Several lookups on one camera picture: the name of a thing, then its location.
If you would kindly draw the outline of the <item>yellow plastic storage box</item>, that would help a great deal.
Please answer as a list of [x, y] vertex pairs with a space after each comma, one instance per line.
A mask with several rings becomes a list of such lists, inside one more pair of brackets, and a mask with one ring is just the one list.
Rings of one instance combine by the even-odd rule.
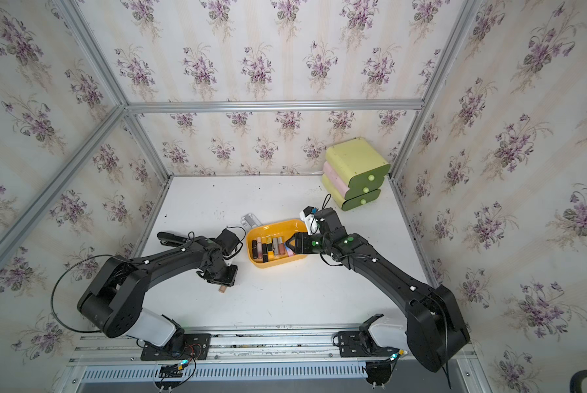
[[245, 239], [249, 260], [257, 268], [267, 269], [306, 258], [306, 255], [298, 254], [285, 243], [298, 232], [306, 233], [306, 225], [300, 219], [251, 229]]

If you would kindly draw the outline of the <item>black lipstick tube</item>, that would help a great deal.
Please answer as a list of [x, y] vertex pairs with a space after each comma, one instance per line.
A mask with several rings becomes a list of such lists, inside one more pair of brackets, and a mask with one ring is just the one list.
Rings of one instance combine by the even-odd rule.
[[257, 240], [252, 240], [252, 259], [256, 260], [258, 258], [258, 244]]

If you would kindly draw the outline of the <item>rose lip gloss tube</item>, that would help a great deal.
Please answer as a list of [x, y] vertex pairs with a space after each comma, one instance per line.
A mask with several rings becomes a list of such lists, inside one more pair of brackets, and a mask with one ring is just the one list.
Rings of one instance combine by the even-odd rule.
[[278, 242], [279, 242], [279, 250], [280, 250], [280, 255], [287, 255], [286, 253], [286, 248], [285, 248], [285, 244], [283, 242], [282, 237], [278, 238]]

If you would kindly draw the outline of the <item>slim black lipstick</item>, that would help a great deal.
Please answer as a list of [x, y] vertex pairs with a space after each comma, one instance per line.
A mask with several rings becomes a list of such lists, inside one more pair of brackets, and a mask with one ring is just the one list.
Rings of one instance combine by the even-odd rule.
[[269, 261], [269, 253], [268, 253], [268, 248], [267, 248], [266, 243], [262, 244], [262, 261], [263, 261], [263, 263], [266, 263]]

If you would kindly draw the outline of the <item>black gold lipstick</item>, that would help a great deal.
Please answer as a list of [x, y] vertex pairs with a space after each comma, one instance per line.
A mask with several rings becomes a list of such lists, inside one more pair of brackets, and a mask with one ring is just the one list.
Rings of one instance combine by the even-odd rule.
[[266, 248], [267, 248], [268, 252], [272, 255], [274, 254], [273, 240], [274, 240], [273, 237], [267, 237], [266, 241], [265, 241]]

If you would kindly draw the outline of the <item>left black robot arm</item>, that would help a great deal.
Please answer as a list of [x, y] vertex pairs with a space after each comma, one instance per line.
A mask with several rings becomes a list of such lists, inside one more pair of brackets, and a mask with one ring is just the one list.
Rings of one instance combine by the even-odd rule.
[[228, 261], [241, 251], [243, 241], [230, 229], [223, 229], [218, 237], [159, 232], [157, 239], [166, 251], [132, 259], [110, 257], [79, 299], [77, 309], [106, 337], [126, 335], [178, 352], [184, 346], [184, 329], [173, 319], [144, 309], [147, 292], [192, 270], [207, 283], [232, 287], [238, 267]]

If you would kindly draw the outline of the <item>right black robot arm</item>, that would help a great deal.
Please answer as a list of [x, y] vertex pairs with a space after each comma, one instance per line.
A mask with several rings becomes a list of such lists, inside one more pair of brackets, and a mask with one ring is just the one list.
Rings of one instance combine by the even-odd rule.
[[406, 317], [406, 345], [427, 370], [437, 372], [466, 344], [470, 334], [455, 295], [413, 278], [383, 257], [360, 234], [347, 232], [332, 208], [306, 207], [306, 231], [285, 244], [297, 255], [329, 257], [369, 280]]

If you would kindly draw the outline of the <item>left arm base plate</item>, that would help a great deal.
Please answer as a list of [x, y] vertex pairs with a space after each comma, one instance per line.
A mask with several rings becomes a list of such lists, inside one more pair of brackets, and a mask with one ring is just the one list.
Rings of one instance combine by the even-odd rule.
[[146, 343], [142, 349], [141, 361], [163, 360], [205, 360], [208, 356], [212, 335], [209, 333], [185, 334], [182, 338], [173, 337], [164, 347]]

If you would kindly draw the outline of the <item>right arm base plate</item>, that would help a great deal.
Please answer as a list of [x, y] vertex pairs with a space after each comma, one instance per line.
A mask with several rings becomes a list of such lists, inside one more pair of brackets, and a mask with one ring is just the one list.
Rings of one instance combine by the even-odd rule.
[[341, 358], [381, 357], [396, 360], [406, 355], [404, 350], [378, 346], [371, 336], [360, 331], [340, 331], [332, 336], [332, 344], [338, 348]]

